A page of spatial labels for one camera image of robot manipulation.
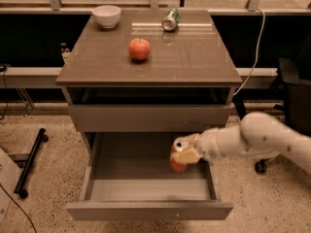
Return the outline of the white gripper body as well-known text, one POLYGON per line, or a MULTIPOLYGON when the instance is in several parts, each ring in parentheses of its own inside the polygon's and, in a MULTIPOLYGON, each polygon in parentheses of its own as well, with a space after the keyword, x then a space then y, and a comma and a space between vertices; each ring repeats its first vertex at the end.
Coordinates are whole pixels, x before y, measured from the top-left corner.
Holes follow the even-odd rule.
POLYGON ((218 145, 218 128, 202 132, 196 140, 195 147, 201 157, 206 161, 214 161, 223 157, 218 145))

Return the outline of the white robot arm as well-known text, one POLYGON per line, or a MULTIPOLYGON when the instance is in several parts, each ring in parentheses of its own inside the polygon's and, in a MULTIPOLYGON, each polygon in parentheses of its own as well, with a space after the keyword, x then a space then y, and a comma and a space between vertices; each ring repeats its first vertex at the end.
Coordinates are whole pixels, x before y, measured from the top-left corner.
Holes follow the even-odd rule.
POLYGON ((171 159, 180 164, 228 156, 263 159, 283 155, 311 173, 311 138, 261 112, 245 115, 239 124, 179 137, 172 149, 171 159))

